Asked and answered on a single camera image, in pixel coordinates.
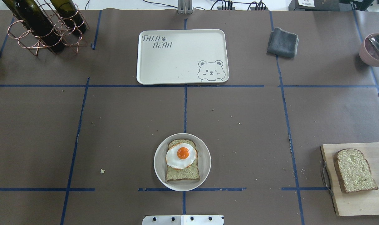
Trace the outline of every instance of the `folded cloth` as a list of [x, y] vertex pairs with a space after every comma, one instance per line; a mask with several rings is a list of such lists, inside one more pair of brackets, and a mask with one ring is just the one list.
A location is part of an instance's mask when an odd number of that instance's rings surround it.
[[298, 41], [298, 35], [276, 27], [270, 34], [267, 52], [283, 57], [293, 58], [296, 56]]

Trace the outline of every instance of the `copper wire rack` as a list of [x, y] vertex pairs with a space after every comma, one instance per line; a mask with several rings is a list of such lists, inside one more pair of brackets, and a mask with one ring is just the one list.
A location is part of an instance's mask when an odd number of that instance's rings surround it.
[[[56, 54], [54, 51], [52, 51], [52, 46], [57, 45], [59, 42], [62, 42], [65, 47], [69, 47], [72, 49], [76, 54], [78, 53], [79, 47], [87, 46], [88, 42], [84, 39], [83, 33], [79, 29], [80, 26], [83, 24], [86, 25], [87, 29], [89, 29], [89, 25], [87, 21], [85, 20], [84, 16], [81, 14], [80, 10], [78, 10], [78, 6], [76, 6], [76, 13], [72, 15], [71, 17], [62, 17], [56, 10], [53, 9], [52, 4], [44, 1], [44, 4], [40, 4], [38, 0], [36, 0], [38, 3], [38, 6], [40, 7], [41, 11], [44, 13], [44, 15], [48, 18], [50, 23], [53, 25], [54, 29], [51, 30], [48, 34], [44, 36], [36, 36], [33, 34], [33, 31], [31, 29], [27, 29], [23, 23], [23, 20], [16, 20], [14, 21], [9, 27], [8, 27], [8, 36], [12, 39], [17, 40], [20, 47], [25, 48], [30, 51], [31, 54], [34, 56], [38, 56], [38, 52], [40, 49], [46, 49], [50, 50], [54, 54]], [[83, 19], [83, 22], [81, 24], [76, 24], [75, 21], [72, 19], [75, 15], [79, 14], [81, 18]], [[66, 24], [66, 21], [70, 20], [74, 24], [74, 27], [70, 27]], [[18, 25], [21, 25], [23, 27], [23, 32], [18, 32], [18, 35], [15, 35], [12, 32], [12, 29], [15, 30], [21, 30], [21, 27], [16, 27]], [[59, 41], [55, 43], [52, 46], [46, 45], [45, 42], [41, 39], [42, 37], [48, 36], [50, 33], [54, 32], [57, 36], [59, 36]], [[71, 34], [75, 32], [78, 33], [78, 37], [72, 36]], [[30, 39], [30, 36], [35, 37], [34, 44], [24, 44], [23, 41], [28, 41]]]

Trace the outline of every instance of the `bread slice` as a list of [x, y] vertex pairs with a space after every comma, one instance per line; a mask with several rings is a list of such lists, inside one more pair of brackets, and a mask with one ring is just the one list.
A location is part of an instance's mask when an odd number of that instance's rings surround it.
[[[196, 145], [193, 141], [186, 139], [177, 139], [168, 144], [168, 148], [170, 149], [176, 144], [186, 143], [191, 145], [196, 150]], [[182, 180], [199, 180], [199, 170], [198, 170], [198, 154], [194, 160], [194, 162], [185, 169], [176, 170], [171, 166], [167, 165], [166, 171], [166, 181], [182, 181]]]
[[378, 189], [361, 151], [353, 148], [340, 150], [334, 155], [334, 166], [343, 193]]

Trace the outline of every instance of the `wine bottle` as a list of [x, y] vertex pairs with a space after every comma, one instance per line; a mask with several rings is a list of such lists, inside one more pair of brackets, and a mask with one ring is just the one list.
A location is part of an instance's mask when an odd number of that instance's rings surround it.
[[14, 8], [48, 50], [57, 53], [64, 49], [61, 37], [34, 0], [14, 0]]
[[[16, 10], [15, 10], [15, 8], [14, 8], [14, 2], [13, 2], [13, 0], [2, 0], [4, 3], [5, 3], [5, 5], [12, 11], [12, 13], [13, 13], [13, 15], [14, 15], [14, 17], [16, 18], [16, 19], [18, 19], [18, 20], [23, 20], [20, 16], [19, 16], [19, 14], [18, 13], [16, 13]], [[27, 24], [26, 24], [26, 22], [22, 22], [22, 24], [23, 24], [23, 26], [24, 26], [24, 28], [26, 29], [26, 30], [30, 30], [30, 27], [28, 27], [27, 26]]]
[[[64, 20], [64, 23], [68, 28], [74, 28], [74, 25], [76, 25], [81, 33], [84, 34], [87, 30], [87, 26], [71, 0], [51, 0], [51, 3], [55, 6], [55, 9], [61, 17], [70, 19]], [[73, 34], [79, 36], [80, 32], [74, 30]]]

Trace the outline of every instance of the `fried egg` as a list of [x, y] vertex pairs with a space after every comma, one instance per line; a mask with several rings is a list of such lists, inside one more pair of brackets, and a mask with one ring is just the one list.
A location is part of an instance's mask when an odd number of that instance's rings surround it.
[[166, 162], [174, 169], [184, 169], [194, 162], [196, 155], [197, 151], [191, 145], [179, 143], [167, 151]]

